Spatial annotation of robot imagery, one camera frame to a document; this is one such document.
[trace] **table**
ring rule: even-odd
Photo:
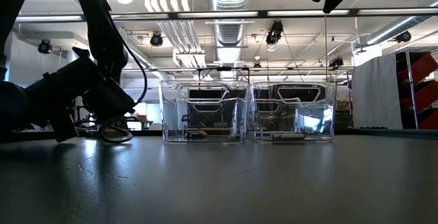
[[[438,223],[438,142],[0,145],[0,223]]]

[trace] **transparent container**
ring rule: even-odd
[[[251,84],[248,124],[262,142],[303,142],[334,137],[336,84]]]
[[[164,142],[243,142],[247,82],[163,81]]]

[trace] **ceiling duct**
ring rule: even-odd
[[[211,8],[215,11],[245,10],[250,0],[210,0]],[[240,24],[216,24],[214,25],[217,56],[221,62],[234,63],[239,60],[240,48],[244,35],[244,25]]]
[[[428,0],[420,5],[420,7],[437,7],[438,0]],[[411,29],[420,23],[432,18],[432,16],[410,16],[396,19],[394,22],[384,26],[377,32],[370,34],[367,38],[368,45],[377,45],[386,40],[394,38],[401,33]]]

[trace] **white curtain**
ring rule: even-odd
[[[355,128],[403,128],[395,53],[374,58],[355,67],[352,91]]]

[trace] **red panel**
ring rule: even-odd
[[[415,102],[417,104],[417,112],[423,112],[430,107],[432,103],[438,100],[438,83],[431,82],[423,89],[415,93]],[[406,98],[401,101],[404,108],[412,107],[412,98]]]
[[[438,129],[438,110],[419,125],[420,129]]]
[[[425,77],[438,69],[438,63],[432,57],[431,54],[425,55],[412,65],[413,83],[418,84]],[[399,80],[405,81],[409,79],[408,70],[397,73]]]

